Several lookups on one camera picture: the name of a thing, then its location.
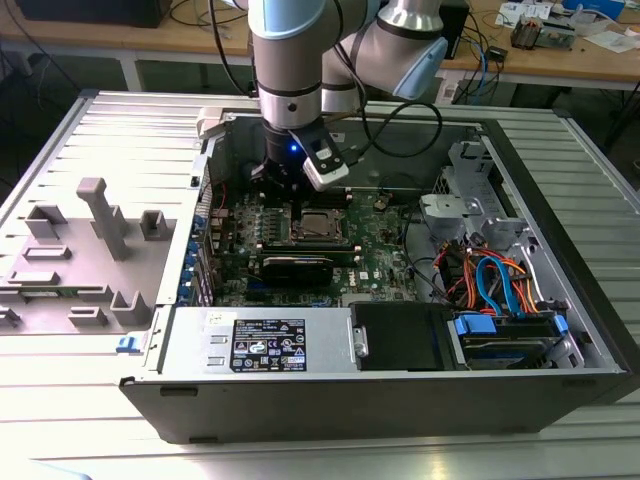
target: robotic arm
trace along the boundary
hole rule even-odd
[[[358,90],[333,46],[358,77],[409,100],[428,88],[447,50],[439,0],[223,0],[248,10],[264,118],[265,162],[254,178],[285,190],[302,171],[322,191],[349,173],[322,113],[353,111]]]

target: computer case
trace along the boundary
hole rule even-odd
[[[442,36],[449,42],[445,57],[447,59],[452,59],[456,55],[468,14],[469,4],[466,0],[442,0],[440,18],[444,24]]]
[[[172,0],[16,0],[27,20],[157,28]]]

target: open computer chassis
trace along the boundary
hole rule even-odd
[[[121,382],[162,438],[537,431],[635,389],[637,347],[498,122],[449,120],[424,158],[368,153],[292,205],[247,181],[260,118],[220,118],[165,268],[178,294]],[[390,127],[400,147],[435,129]],[[357,121],[332,129],[362,140]]]

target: warning label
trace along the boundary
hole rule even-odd
[[[231,370],[306,372],[304,320],[236,320]]]

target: wooden workbench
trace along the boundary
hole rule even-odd
[[[640,53],[629,50],[614,53],[599,47],[584,38],[576,39],[571,51],[550,48],[521,50],[511,47],[512,30],[495,25],[497,10],[503,2],[500,0],[471,0],[472,12],[480,31],[493,46],[508,50],[504,66],[505,74],[538,75],[550,77],[582,78],[588,80],[607,80],[612,82],[637,82],[640,80]],[[620,22],[640,23],[640,13],[624,10]],[[473,27],[468,19],[467,26]],[[474,39],[477,36],[469,33]],[[473,47],[462,42],[456,58],[447,60],[443,68],[473,70],[478,61],[473,56]]]
[[[199,12],[207,11],[205,0],[197,0],[197,4]],[[20,24],[42,44],[73,45],[86,48],[106,47],[185,53],[218,53],[210,31],[181,25],[169,18],[168,15],[158,28],[136,28],[125,25],[31,21],[24,18],[14,0],[9,0],[9,6]],[[225,21],[242,14],[241,11],[229,9],[221,2],[217,2],[217,6],[221,9],[216,14],[219,21]],[[183,21],[195,23],[191,4],[185,4],[178,8],[175,16]],[[225,35],[222,42],[225,53],[235,56],[248,55],[249,26],[246,18],[225,24],[222,31]],[[0,36],[2,40],[27,41],[6,12],[4,0],[0,1]]]
[[[14,0],[9,2],[18,21],[47,52],[116,58],[122,65],[130,90],[143,89],[137,70],[138,60],[219,63],[218,52],[210,32],[198,27],[181,25],[168,16],[156,29],[34,22],[24,19]],[[198,11],[206,11],[206,1],[197,2]],[[631,89],[640,79],[640,53],[636,50],[616,54],[582,38],[577,39],[572,51],[543,48],[525,51],[511,48],[511,30],[495,25],[501,1],[471,2],[480,30],[490,43],[509,51],[500,77],[501,82]],[[219,6],[226,8],[222,3],[219,3]],[[194,21],[190,4],[180,7],[175,14],[184,21]],[[218,20],[227,20],[238,14],[235,10],[220,11]],[[640,23],[640,14],[625,11],[620,21]],[[223,39],[223,45],[231,63],[247,65],[249,28],[246,18],[226,24],[224,33],[229,37]],[[0,1],[0,40],[4,50],[37,51],[9,18],[4,10],[3,1]],[[458,82],[469,78],[477,66],[478,62],[471,52],[470,45],[462,42],[456,58],[446,60],[442,64],[439,76]],[[495,71],[495,68],[495,65],[491,65],[491,70]]]

